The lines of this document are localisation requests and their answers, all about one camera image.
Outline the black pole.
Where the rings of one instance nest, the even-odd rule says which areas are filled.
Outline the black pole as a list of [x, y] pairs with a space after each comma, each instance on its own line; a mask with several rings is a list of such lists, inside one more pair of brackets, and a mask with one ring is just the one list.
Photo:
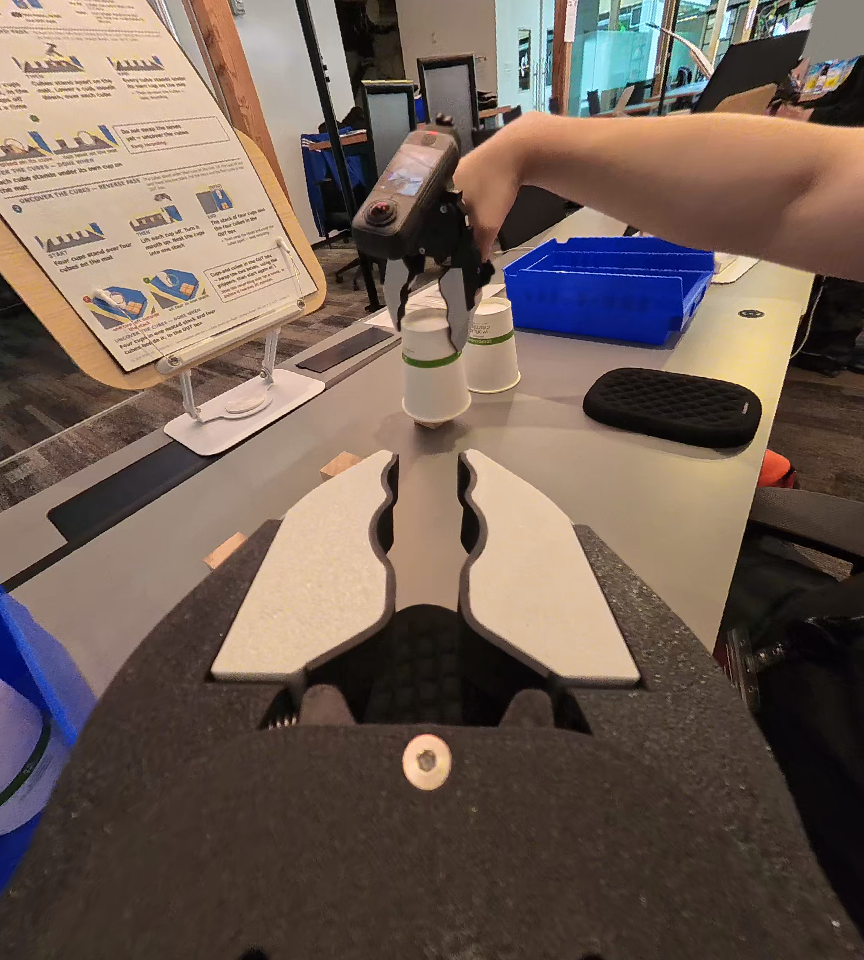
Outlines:
[[[314, 86], [318, 95], [318, 104], [322, 112], [322, 123], [324, 129], [322, 132], [319, 132], [319, 134], [328, 134], [330, 138], [331, 148], [339, 166], [344, 201], [348, 210], [347, 217], [350, 221], [347, 229], [341, 232], [332, 233], [329, 238], [323, 239], [318, 236], [319, 246], [331, 246], [331, 243], [334, 239], [343, 239], [345, 241], [351, 240], [352, 223], [354, 214], [356, 212], [353, 212], [352, 210], [353, 193], [350, 186], [348, 166], [342, 152], [342, 141], [340, 137], [340, 130], [342, 129], [342, 126], [339, 122], [331, 95], [329, 67], [319, 42], [311, 3], [308, 1], [297, 1], [295, 2], [295, 7], [298, 16], [299, 27], [302, 32], [312, 70]], [[364, 128], [359, 126], [352, 126], [352, 128], [354, 131], [365, 131]], [[371, 166], [372, 171], [368, 177], [368, 185], [371, 187], [373, 178], [376, 176], [376, 174], [374, 173], [375, 168], [372, 160], [370, 161], [369, 165]]]

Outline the wooden pillar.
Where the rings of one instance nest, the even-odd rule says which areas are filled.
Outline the wooden pillar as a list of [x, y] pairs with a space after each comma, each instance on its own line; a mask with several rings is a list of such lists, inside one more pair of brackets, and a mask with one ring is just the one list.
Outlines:
[[213, 86], [222, 94], [231, 126], [248, 136], [290, 194], [229, 1], [183, 1]]

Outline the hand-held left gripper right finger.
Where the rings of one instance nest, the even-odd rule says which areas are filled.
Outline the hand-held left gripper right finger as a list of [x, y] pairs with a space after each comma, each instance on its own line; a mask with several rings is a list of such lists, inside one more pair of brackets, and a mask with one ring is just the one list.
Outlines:
[[466, 625], [543, 678], [635, 687], [641, 671], [567, 514], [478, 450], [460, 454], [458, 474]]

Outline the black portrait display stand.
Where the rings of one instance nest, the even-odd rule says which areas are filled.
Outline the black portrait display stand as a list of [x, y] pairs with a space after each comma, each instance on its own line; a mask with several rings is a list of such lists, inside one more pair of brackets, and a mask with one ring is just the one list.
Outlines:
[[427, 121], [450, 118], [463, 156], [474, 150], [480, 127], [475, 56], [472, 53], [419, 57], [418, 82]]
[[404, 139], [417, 128], [415, 85], [411, 79], [363, 81], [362, 108], [367, 144], [375, 177], [374, 188]]

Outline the person's right hand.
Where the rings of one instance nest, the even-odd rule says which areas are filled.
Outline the person's right hand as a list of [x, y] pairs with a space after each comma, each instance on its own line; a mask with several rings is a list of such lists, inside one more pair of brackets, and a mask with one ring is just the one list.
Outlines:
[[491, 258], [498, 233], [525, 184], [553, 116], [531, 112], [498, 130], [464, 156], [453, 176], [476, 247]]

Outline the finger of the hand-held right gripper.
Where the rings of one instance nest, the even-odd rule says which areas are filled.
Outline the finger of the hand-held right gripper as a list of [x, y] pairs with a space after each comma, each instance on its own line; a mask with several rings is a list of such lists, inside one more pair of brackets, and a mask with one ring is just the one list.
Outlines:
[[446, 311], [449, 340], [461, 354], [469, 341], [474, 310], [481, 299], [477, 268], [448, 268], [438, 281]]
[[425, 255], [407, 255], [402, 259], [389, 258], [386, 262], [383, 295], [386, 310], [395, 332], [402, 331], [402, 320], [415, 281], [424, 274], [425, 270]]

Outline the blue plastic bin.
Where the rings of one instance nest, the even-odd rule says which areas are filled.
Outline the blue plastic bin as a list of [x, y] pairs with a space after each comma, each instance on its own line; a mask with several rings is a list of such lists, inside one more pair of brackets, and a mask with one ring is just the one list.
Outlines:
[[52, 730], [54, 783], [41, 812], [0, 836], [0, 895], [27, 852], [72, 747], [97, 699], [66, 648], [0, 584], [0, 679], [32, 702]]
[[656, 237], [549, 240], [503, 269], [518, 329], [664, 348], [709, 291], [714, 253]]

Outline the black office chair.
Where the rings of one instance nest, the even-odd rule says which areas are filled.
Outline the black office chair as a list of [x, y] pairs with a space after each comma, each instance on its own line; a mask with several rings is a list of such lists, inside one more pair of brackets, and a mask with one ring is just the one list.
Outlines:
[[786, 543], [812, 549], [864, 572], [864, 503], [813, 491], [761, 487], [749, 526]]
[[540, 187], [523, 185], [498, 231], [498, 246], [504, 253], [520, 247], [578, 210], [582, 210], [579, 203]]

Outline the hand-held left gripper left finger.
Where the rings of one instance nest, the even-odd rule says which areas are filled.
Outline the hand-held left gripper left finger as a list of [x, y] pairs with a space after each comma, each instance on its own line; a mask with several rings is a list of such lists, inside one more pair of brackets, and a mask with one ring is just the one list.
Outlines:
[[398, 454], [379, 450], [286, 512], [213, 661], [214, 680], [304, 683], [389, 624], [399, 466]]

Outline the person's right forearm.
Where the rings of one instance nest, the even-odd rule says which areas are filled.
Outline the person's right forearm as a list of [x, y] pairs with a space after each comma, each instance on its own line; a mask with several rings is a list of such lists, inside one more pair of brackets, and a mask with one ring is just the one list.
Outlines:
[[685, 246], [864, 282], [864, 127], [539, 117], [516, 136], [530, 186]]

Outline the blue jacket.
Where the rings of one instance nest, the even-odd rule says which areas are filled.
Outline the blue jacket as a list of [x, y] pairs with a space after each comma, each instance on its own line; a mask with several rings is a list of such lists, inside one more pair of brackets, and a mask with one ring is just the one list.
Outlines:
[[[371, 148], [365, 130], [345, 126], [340, 129], [340, 138], [352, 193], [351, 209], [357, 212], [371, 189]], [[304, 134], [300, 145], [310, 209], [318, 236], [327, 239], [346, 230], [351, 222], [338, 162], [327, 133]]]

